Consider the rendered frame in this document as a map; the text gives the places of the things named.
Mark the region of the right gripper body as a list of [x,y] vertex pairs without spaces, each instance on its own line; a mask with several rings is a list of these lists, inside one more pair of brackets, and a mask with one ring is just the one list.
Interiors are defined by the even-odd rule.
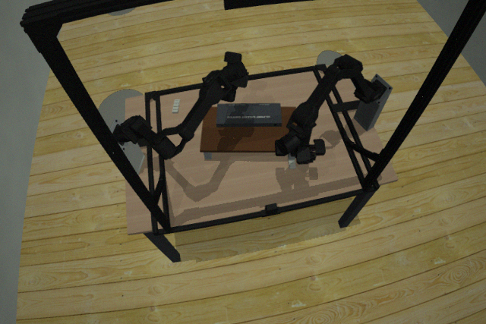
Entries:
[[[279,150],[279,148],[276,145],[276,142],[277,142],[277,140],[275,141],[276,156],[286,156],[283,153],[281,153],[281,151]],[[301,143],[299,146],[303,147],[303,146],[306,146],[306,145],[309,145],[309,141],[307,143]],[[311,150],[315,151],[316,156],[323,156],[326,152],[325,143],[324,143],[323,139],[314,139],[314,144],[311,144],[310,146],[311,146]],[[295,154],[294,150],[291,151],[291,154]]]

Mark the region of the brown wooden stand with grey legs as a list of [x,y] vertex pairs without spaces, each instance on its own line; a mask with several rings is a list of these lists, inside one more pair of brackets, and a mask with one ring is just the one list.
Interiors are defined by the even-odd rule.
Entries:
[[295,109],[281,107],[282,127],[216,127],[217,107],[211,107],[203,119],[200,152],[205,159],[212,153],[275,153],[275,141],[289,132],[286,125]]

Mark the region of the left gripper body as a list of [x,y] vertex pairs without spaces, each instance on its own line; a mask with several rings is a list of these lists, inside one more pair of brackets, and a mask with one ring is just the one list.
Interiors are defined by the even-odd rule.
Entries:
[[[241,61],[242,55],[236,52],[226,52],[224,61],[227,62],[227,65],[232,64],[237,61]],[[235,93],[230,90],[221,100],[227,102],[234,102],[235,101]]]

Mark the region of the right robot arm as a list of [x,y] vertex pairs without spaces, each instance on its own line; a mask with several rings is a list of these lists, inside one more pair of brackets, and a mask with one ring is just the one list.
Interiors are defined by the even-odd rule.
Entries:
[[357,96],[355,95],[355,97],[366,104],[381,98],[387,88],[379,80],[375,80],[372,83],[364,79],[361,73],[362,70],[362,63],[347,54],[334,60],[334,63],[327,68],[325,75],[308,100],[301,103],[292,113],[286,125],[289,132],[276,142],[281,153],[288,155],[295,150],[295,153],[297,153],[296,162],[299,165],[308,164],[316,159],[316,153],[312,152],[310,145],[303,147],[299,145],[310,140],[312,128],[317,125],[315,121],[318,118],[319,109],[339,80],[351,78],[356,88],[354,94]]

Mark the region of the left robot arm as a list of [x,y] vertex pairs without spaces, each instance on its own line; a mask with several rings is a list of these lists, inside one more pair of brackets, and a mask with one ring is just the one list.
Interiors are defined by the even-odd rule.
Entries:
[[[232,89],[232,87],[245,88],[248,84],[248,73],[241,61],[229,64],[222,70],[211,71],[202,78],[203,85],[199,91],[199,98],[184,119],[184,123],[176,127],[165,128],[155,133],[150,130],[150,124],[140,115],[135,115],[116,125],[113,131],[114,138],[122,146],[125,142],[138,143],[141,139],[151,140],[150,146],[164,159],[178,155],[185,144],[194,137],[194,132],[208,113],[212,105],[219,101]],[[217,79],[218,78],[218,79]],[[215,80],[216,79],[216,80]],[[234,80],[234,81],[233,81]],[[226,90],[223,90],[224,86]],[[147,127],[145,127],[147,126]],[[140,133],[139,133],[140,132]],[[167,137],[179,134],[182,138],[180,144],[175,146]],[[142,136],[143,135],[143,136]],[[170,158],[170,159],[171,159]]]

